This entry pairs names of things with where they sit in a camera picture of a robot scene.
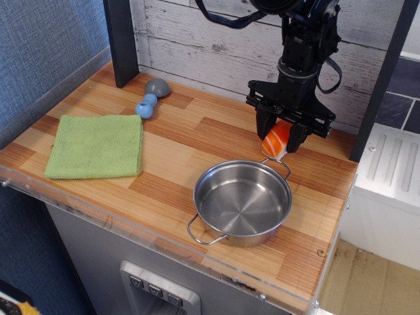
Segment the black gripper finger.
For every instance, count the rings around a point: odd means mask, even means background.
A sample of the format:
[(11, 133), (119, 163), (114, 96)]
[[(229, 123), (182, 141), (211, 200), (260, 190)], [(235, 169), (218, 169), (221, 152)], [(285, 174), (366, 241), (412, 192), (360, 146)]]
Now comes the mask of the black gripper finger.
[(309, 131), (310, 129), (307, 125), (302, 123), (293, 124), (289, 132), (287, 152), (295, 153), (299, 149), (299, 146), (306, 140)]
[(275, 125), (278, 108), (266, 104), (259, 104), (256, 107), (257, 134), (261, 140), (264, 140), (268, 132)]

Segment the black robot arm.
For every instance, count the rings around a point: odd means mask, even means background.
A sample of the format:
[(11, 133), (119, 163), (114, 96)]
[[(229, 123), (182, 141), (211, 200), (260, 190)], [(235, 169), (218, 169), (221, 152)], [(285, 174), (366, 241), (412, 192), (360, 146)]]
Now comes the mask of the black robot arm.
[(282, 19), (283, 53), (275, 83), (251, 80), (247, 103), (256, 110), (257, 134), (264, 139), (278, 119), (291, 124), (286, 151), (294, 153), (312, 134), (327, 138), (335, 114), (316, 97), (323, 64), (338, 51), (337, 1), (253, 1), (264, 14)]

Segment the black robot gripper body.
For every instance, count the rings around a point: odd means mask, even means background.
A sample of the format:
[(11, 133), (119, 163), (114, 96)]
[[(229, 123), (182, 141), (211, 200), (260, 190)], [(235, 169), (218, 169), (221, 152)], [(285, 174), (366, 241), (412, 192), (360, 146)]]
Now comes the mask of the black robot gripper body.
[(315, 63), (306, 71), (297, 71), (280, 60), (278, 81), (249, 81), (246, 102), (255, 110), (259, 104), (276, 106), (278, 119), (291, 124), (302, 123), (309, 127), (308, 135), (326, 138), (335, 114), (315, 95), (321, 69), (322, 65)]

